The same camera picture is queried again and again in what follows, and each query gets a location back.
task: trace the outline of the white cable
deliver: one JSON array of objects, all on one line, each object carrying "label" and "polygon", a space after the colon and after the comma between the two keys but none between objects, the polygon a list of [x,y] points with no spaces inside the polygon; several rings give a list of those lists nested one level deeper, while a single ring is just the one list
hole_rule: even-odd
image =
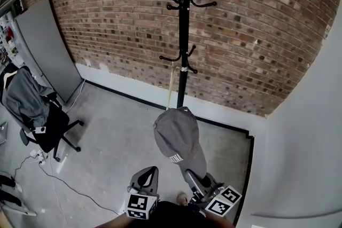
[{"label": "white cable", "polygon": [[81,92],[82,92],[82,89],[83,89],[83,86],[84,86],[84,83],[85,83],[86,81],[84,80],[83,81],[83,84],[82,84],[82,86],[81,86],[81,90],[80,90],[80,93],[77,95],[77,97],[76,97],[76,99],[74,100],[74,102],[73,102],[73,104],[71,105],[71,107],[66,111],[66,113],[68,113],[69,112],[69,110],[74,106],[74,104],[76,103],[76,100],[78,99],[78,97],[81,95]]},{"label": "white cable", "polygon": [[[35,162],[39,162],[40,160],[37,160],[37,161],[35,161]],[[24,162],[24,163],[35,163],[35,162]]]},{"label": "white cable", "polygon": [[173,62],[172,62],[172,67],[171,67],[171,76],[170,76],[170,87],[169,87],[169,96],[167,98],[167,106],[166,106],[166,110],[168,110],[170,108],[170,100],[171,100],[171,94],[172,94],[172,86],[173,86],[173,82],[175,79],[175,72],[176,72],[176,66],[173,66]]},{"label": "white cable", "polygon": [[[53,169],[52,169],[52,163],[51,163],[50,153],[49,153],[49,158],[50,158],[51,174],[53,175]],[[63,214],[63,217],[64,217],[64,220],[65,220],[66,225],[70,228],[68,222],[66,221],[66,217],[65,217],[65,215],[64,215],[64,211],[63,211],[63,209],[62,209],[62,206],[60,205],[60,202],[59,202],[59,198],[58,198],[57,191],[56,191],[55,180],[53,180],[53,188],[55,189],[55,194],[56,194],[56,198],[57,198],[57,202],[58,202],[59,209],[60,209],[60,211],[61,211],[62,214]]]}]

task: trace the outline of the gray panel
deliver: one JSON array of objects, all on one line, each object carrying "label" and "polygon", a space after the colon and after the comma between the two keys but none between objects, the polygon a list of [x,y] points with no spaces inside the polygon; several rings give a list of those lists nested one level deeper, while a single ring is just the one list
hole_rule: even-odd
[{"label": "gray panel", "polygon": [[41,0],[17,17],[22,36],[39,68],[64,101],[82,79],[60,36],[49,0]]},{"label": "gray panel", "polygon": [[24,60],[25,65],[29,67],[32,74],[36,76],[42,76],[43,72],[39,68],[30,50],[28,49],[26,42],[19,30],[19,26],[15,20],[11,22],[11,28],[12,28],[13,36],[14,36],[14,44],[19,51],[19,55]]}]

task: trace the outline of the gray baseball cap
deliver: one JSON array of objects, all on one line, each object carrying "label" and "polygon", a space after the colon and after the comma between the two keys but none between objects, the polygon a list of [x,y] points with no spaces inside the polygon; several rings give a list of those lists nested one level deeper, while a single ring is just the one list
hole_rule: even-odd
[{"label": "gray baseball cap", "polygon": [[200,179],[207,173],[207,162],[199,144],[198,124],[187,107],[170,108],[154,122],[154,138],[171,162],[180,166],[182,174],[187,169]]}]

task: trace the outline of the white wall trim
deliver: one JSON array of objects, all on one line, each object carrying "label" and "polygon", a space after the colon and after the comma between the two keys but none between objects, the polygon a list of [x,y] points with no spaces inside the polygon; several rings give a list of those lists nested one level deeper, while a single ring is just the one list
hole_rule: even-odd
[{"label": "white wall trim", "polygon": [[[76,63],[75,65],[81,77],[85,80],[151,103],[162,106],[167,105],[168,90],[166,89],[82,64]],[[170,100],[170,107],[176,107],[176,104],[177,92],[173,91]],[[254,136],[258,134],[258,130],[255,128],[266,124],[266,119],[260,116],[210,103],[187,95],[184,98],[184,106],[187,106],[193,114],[198,117],[249,130]]]}]

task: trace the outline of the coat rack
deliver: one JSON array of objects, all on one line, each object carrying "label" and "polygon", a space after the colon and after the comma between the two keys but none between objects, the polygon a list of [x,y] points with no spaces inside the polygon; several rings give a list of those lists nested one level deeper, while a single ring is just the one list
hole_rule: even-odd
[{"label": "coat rack", "polygon": [[190,2],[196,7],[209,7],[216,6],[216,2],[211,2],[204,5],[198,5],[193,0],[173,0],[178,6],[167,5],[168,10],[179,10],[179,42],[180,42],[180,54],[176,59],[167,58],[164,56],[160,56],[159,59],[167,60],[170,62],[176,62],[182,58],[182,67],[180,71],[180,82],[178,87],[178,100],[177,100],[177,108],[183,106],[184,102],[184,94],[186,88],[186,81],[188,79],[188,70],[191,70],[193,73],[198,73],[198,71],[192,68],[189,64],[188,58],[191,56],[196,46],[193,45],[190,52],[188,52],[188,42],[189,42],[189,14],[190,14]]}]

